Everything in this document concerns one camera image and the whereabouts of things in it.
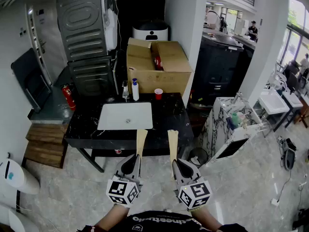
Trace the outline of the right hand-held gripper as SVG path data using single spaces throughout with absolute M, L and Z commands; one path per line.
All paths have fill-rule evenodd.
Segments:
M 200 178 L 198 168 L 183 159 L 174 159 L 172 171 L 177 185 L 190 182 Z M 212 196 L 212 190 L 207 180 L 196 181 L 193 184 L 182 186 L 176 195 L 188 210 L 198 209 L 204 206 Z

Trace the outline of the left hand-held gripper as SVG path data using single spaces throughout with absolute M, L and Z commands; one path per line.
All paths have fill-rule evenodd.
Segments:
M 106 195 L 114 204 L 131 207 L 140 193 L 141 157 L 132 154 L 120 161 L 115 169 L 115 174 L 108 180 Z

